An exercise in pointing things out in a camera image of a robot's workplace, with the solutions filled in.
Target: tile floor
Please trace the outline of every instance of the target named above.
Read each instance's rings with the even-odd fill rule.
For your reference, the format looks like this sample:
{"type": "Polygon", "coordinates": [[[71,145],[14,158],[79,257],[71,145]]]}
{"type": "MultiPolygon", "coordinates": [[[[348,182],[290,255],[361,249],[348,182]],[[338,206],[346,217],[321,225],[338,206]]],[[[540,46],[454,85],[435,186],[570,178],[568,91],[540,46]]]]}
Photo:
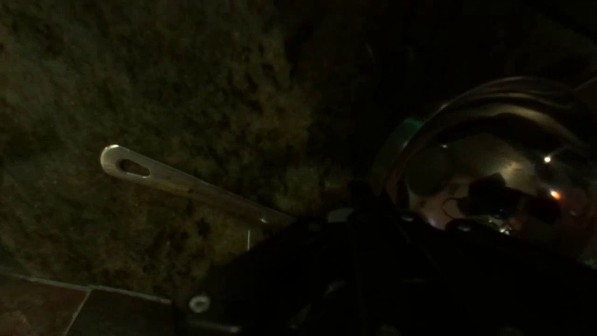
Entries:
{"type": "Polygon", "coordinates": [[[170,336],[165,298],[0,273],[0,336],[170,336]]]}

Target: stone surface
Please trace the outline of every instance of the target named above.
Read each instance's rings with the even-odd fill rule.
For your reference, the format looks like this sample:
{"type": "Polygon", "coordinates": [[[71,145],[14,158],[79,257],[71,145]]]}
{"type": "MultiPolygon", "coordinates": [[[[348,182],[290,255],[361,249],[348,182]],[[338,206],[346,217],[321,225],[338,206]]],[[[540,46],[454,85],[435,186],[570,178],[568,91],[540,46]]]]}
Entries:
{"type": "Polygon", "coordinates": [[[58,336],[66,333],[86,290],[0,273],[0,333],[58,336]]]}
{"type": "Polygon", "coordinates": [[[107,176],[105,145],[314,214],[415,105],[592,49],[510,1],[2,0],[2,266],[172,294],[245,229],[107,176]]]}

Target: dark background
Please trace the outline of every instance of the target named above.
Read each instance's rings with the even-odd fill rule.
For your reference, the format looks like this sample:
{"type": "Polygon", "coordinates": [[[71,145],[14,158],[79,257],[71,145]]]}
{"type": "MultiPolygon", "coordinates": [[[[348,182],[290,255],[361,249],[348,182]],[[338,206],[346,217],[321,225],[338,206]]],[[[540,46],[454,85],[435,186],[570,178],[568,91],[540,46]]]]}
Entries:
{"type": "Polygon", "coordinates": [[[594,12],[512,0],[0,0],[2,266],[172,294],[241,253],[247,231],[107,176],[105,145],[314,214],[346,201],[402,117],[491,77],[583,76],[566,63],[592,59],[594,12]]]}

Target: metal rod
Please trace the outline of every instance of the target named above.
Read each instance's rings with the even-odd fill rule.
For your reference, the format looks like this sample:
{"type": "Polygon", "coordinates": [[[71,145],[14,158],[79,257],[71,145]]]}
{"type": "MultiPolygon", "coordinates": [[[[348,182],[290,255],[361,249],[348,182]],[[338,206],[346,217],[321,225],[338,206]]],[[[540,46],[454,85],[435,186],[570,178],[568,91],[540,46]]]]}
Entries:
{"type": "Polygon", "coordinates": [[[103,169],[113,176],[193,197],[262,225],[288,225],[295,219],[286,212],[264,206],[252,199],[241,197],[230,189],[224,189],[217,184],[211,184],[204,178],[198,178],[191,173],[185,173],[178,167],[163,163],[118,143],[105,147],[99,161],[103,169]],[[139,163],[146,169],[146,173],[127,169],[126,161],[139,163]]]}

